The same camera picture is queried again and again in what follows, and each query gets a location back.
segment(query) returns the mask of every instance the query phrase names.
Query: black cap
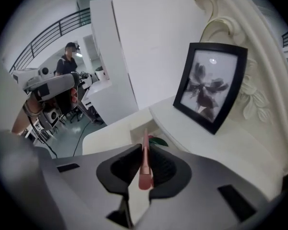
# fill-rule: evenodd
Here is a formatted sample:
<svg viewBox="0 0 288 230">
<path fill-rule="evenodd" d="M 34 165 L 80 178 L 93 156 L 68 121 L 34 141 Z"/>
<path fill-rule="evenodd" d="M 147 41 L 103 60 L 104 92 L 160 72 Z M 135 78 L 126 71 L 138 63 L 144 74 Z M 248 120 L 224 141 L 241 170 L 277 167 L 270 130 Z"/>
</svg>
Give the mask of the black cap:
<svg viewBox="0 0 288 230">
<path fill-rule="evenodd" d="M 65 49 L 68 48 L 68 47 L 75 47 L 76 48 L 76 44 L 75 43 L 68 43 L 66 46 L 65 46 Z"/>
</svg>

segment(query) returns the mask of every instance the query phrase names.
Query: ceiling light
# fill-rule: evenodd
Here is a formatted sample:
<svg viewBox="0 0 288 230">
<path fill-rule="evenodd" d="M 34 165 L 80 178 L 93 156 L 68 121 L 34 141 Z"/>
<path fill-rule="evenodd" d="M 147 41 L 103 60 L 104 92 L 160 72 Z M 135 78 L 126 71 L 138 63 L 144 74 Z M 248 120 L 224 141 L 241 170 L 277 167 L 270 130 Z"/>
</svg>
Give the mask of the ceiling light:
<svg viewBox="0 0 288 230">
<path fill-rule="evenodd" d="M 211 64 L 216 64 L 216 60 L 215 59 L 210 59 L 209 60 Z"/>
</svg>

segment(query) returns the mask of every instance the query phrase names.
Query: black shirt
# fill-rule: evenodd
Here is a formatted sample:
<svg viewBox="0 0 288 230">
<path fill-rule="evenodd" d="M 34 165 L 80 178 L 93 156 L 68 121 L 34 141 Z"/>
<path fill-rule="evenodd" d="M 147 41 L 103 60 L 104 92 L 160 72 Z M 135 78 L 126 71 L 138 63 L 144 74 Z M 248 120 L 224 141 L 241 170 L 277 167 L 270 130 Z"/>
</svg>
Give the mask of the black shirt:
<svg viewBox="0 0 288 230">
<path fill-rule="evenodd" d="M 77 67 L 78 66 L 77 66 L 74 58 L 71 58 L 71 60 L 69 61 L 66 58 L 66 55 L 63 55 L 61 57 L 61 59 L 58 60 L 56 73 L 59 73 L 59 74 L 62 74 L 62 75 L 68 74 L 68 73 L 71 73 L 72 71 L 76 71 Z"/>
</svg>

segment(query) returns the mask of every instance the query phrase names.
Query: black picture frame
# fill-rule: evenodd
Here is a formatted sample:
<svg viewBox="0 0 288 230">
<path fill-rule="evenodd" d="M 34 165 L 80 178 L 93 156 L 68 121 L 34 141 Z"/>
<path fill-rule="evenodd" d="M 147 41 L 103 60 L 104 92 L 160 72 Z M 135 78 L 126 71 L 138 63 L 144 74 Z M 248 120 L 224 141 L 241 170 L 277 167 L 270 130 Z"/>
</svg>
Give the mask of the black picture frame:
<svg viewBox="0 0 288 230">
<path fill-rule="evenodd" d="M 192 70 L 194 56 L 197 50 L 222 52 L 229 55 L 237 56 L 234 76 L 231 85 L 228 86 L 228 94 L 225 97 L 224 103 L 221 106 L 218 114 L 214 118 L 213 122 L 205 118 L 203 115 L 199 114 L 195 110 L 192 110 L 181 103 L 182 96 L 185 93 L 190 81 L 189 76 Z M 248 49 L 234 45 L 220 43 L 190 43 L 185 68 L 183 70 L 182 78 L 173 106 L 191 119 L 193 119 L 210 133 L 215 134 L 223 124 L 237 98 L 246 68 L 247 54 Z"/>
</svg>

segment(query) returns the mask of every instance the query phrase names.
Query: black cable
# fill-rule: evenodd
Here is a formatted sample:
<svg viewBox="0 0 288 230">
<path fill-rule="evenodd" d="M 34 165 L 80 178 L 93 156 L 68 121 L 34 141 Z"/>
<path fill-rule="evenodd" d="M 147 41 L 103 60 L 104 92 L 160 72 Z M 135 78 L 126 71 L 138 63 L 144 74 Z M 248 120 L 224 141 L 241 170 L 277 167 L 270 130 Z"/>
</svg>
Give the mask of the black cable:
<svg viewBox="0 0 288 230">
<path fill-rule="evenodd" d="M 79 142 L 80 142 L 81 136 L 83 135 L 83 132 L 84 132 L 85 128 L 86 128 L 90 123 L 91 123 L 91 121 L 89 121 L 89 122 L 87 123 L 87 125 L 84 127 L 84 129 L 82 130 L 82 133 L 81 133 L 81 135 L 80 135 L 80 137 L 79 137 L 79 140 L 78 140 L 77 146 L 76 146 L 76 148 L 75 148 L 75 151 L 73 152 L 73 155 L 72 155 L 73 157 L 75 156 L 75 152 L 76 152 L 76 150 L 77 150 L 77 147 L 78 147 L 78 144 L 79 144 Z"/>
<path fill-rule="evenodd" d="M 33 123 L 32 123 L 31 118 L 30 118 L 30 117 L 28 117 L 28 118 L 29 118 L 30 124 L 31 124 L 33 130 L 35 131 L 36 135 L 39 137 L 39 139 L 40 139 L 41 141 L 43 141 L 43 142 L 46 144 L 46 146 L 47 146 L 47 147 L 50 149 L 50 151 L 56 156 L 56 158 L 58 158 L 57 154 L 54 152 L 54 150 L 52 150 L 51 146 L 49 146 L 49 145 L 47 144 L 47 142 L 41 137 L 41 135 L 39 134 L 39 132 L 35 129 L 35 127 L 34 127 L 34 125 L 33 125 Z"/>
</svg>

